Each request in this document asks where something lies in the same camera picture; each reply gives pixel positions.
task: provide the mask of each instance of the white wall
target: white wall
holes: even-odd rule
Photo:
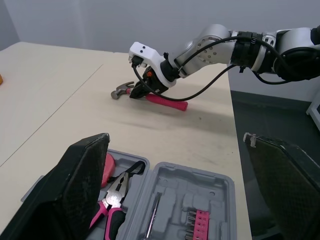
[[[17,42],[19,42],[19,37],[15,26],[4,0],[0,0],[0,51]]]
[[[265,32],[316,27],[319,0],[5,0],[21,41],[128,52],[135,41],[170,51],[207,25]],[[245,71],[232,90],[310,101],[320,81],[268,86]]]

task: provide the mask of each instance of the hammer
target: hammer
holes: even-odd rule
[[[121,84],[120,86],[118,86],[115,91],[111,92],[111,97],[113,99],[119,99],[121,95],[123,94],[130,94],[131,93],[131,89],[134,87],[134,81],[130,81],[124,84]],[[167,99],[164,99],[160,96],[154,95],[154,94],[147,94],[145,96],[145,99],[147,99],[148,101],[155,103],[155,104],[160,104],[163,106],[167,106],[170,108],[174,108],[174,109],[178,109],[180,111],[186,111],[187,107],[188,107],[188,102],[187,101],[170,101]]]

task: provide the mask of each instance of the gray toolbox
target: gray toolbox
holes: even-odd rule
[[[184,240],[189,211],[210,213],[208,240],[236,240],[235,185],[230,177],[168,162],[158,163],[154,170],[140,156],[108,150],[115,160],[114,176],[137,161],[145,162],[142,175],[129,180],[122,209],[125,221],[116,240],[142,240],[145,237],[157,193],[162,193],[153,222],[151,240]],[[106,195],[108,184],[101,189],[99,201]],[[103,240],[107,218],[93,229],[87,240]]]

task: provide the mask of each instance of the hammer head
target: hammer head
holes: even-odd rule
[[[113,99],[118,99],[121,95],[127,94],[127,90],[132,89],[134,87],[134,83],[134,81],[129,81],[124,84],[121,84],[120,86],[117,86],[116,90],[111,92],[111,97]]]

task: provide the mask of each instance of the dark floor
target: dark floor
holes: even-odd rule
[[[244,134],[249,132],[296,144],[320,164],[320,131],[311,117],[306,115],[310,102],[237,91],[231,91],[231,96],[251,232],[256,236],[259,233],[256,224],[261,223],[261,219],[267,219],[270,213],[260,193],[255,192],[258,184],[243,142]]]

